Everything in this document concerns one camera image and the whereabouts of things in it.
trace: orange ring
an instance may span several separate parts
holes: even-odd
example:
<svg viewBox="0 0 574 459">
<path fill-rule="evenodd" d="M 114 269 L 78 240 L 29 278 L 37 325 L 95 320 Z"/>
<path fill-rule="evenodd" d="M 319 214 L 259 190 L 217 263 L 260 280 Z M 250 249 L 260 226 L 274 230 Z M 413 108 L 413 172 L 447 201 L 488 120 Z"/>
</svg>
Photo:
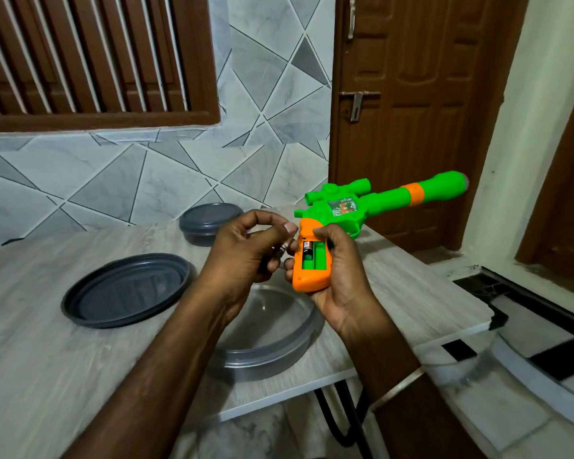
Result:
<svg viewBox="0 0 574 459">
<path fill-rule="evenodd" d="M 414 184 L 402 185 L 410 193 L 410 204 L 408 206 L 417 206 L 425 200 L 425 192 L 423 187 L 415 182 Z"/>
</svg>

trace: person's left hand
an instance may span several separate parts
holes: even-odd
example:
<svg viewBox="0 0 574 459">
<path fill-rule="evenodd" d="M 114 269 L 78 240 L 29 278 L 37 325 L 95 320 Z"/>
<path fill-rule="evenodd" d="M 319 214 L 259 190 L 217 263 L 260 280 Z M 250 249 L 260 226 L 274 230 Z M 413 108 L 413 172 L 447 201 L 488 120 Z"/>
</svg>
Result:
<svg viewBox="0 0 574 459">
<path fill-rule="evenodd" d="M 269 229 L 248 233 L 257 224 Z M 227 323 L 240 312 L 251 285 L 266 281 L 279 268 L 273 246 L 295 235 L 298 226 L 273 212 L 254 209 L 225 224 L 217 234 L 196 285 L 225 306 Z"/>
</svg>

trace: toy gun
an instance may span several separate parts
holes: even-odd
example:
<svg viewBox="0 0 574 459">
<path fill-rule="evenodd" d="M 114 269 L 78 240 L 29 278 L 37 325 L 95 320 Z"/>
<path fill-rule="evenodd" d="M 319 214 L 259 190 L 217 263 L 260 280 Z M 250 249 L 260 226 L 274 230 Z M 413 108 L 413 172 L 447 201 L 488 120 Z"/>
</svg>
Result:
<svg viewBox="0 0 574 459">
<path fill-rule="evenodd" d="M 465 174 L 449 171 L 382 193 L 370 193 L 372 188 L 367 178 L 348 185 L 323 184 L 320 191 L 306 193 L 304 199 L 310 208 L 294 211 L 294 216 L 302 220 L 293 288 L 311 293 L 329 286 L 332 257 L 326 241 L 314 236 L 313 230 L 317 227 L 336 223 L 352 238 L 357 238 L 368 217 L 424 202 L 451 200 L 464 193 L 468 183 Z"/>
</svg>

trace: door handle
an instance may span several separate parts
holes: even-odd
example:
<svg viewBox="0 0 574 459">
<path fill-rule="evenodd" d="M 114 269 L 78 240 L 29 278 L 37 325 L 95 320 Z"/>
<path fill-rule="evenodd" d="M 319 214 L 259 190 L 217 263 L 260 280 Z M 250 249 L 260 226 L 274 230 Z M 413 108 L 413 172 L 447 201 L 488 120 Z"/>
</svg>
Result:
<svg viewBox="0 0 574 459">
<path fill-rule="evenodd" d="M 353 33 L 355 33 L 355 0 L 349 0 L 350 14 L 349 14 L 349 34 L 346 36 L 348 40 L 353 40 Z"/>
<path fill-rule="evenodd" d="M 351 122 L 359 122 L 359 115 L 362 109 L 364 97 L 380 97 L 380 91 L 341 91 L 341 97 L 353 97 L 353 107 L 351 108 Z"/>
</svg>

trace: table top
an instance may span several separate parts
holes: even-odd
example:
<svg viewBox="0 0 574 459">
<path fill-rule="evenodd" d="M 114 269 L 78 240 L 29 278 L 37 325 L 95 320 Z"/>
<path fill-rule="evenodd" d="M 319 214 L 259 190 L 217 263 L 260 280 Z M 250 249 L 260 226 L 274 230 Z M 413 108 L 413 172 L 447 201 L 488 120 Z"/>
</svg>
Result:
<svg viewBox="0 0 574 459">
<path fill-rule="evenodd" d="M 293 206 L 275 208 L 293 220 Z M 370 285 L 420 351 L 485 330 L 482 301 L 364 227 L 357 240 Z M 120 329 L 79 327 L 62 315 L 64 293 L 109 261 L 174 253 L 198 270 L 209 248 L 176 222 L 24 240 L 0 249 L 0 459 L 56 457 L 89 423 L 173 311 Z M 355 375 L 325 325 L 302 358 L 275 377 L 225 384 L 205 376 L 185 429 L 241 416 Z"/>
</svg>

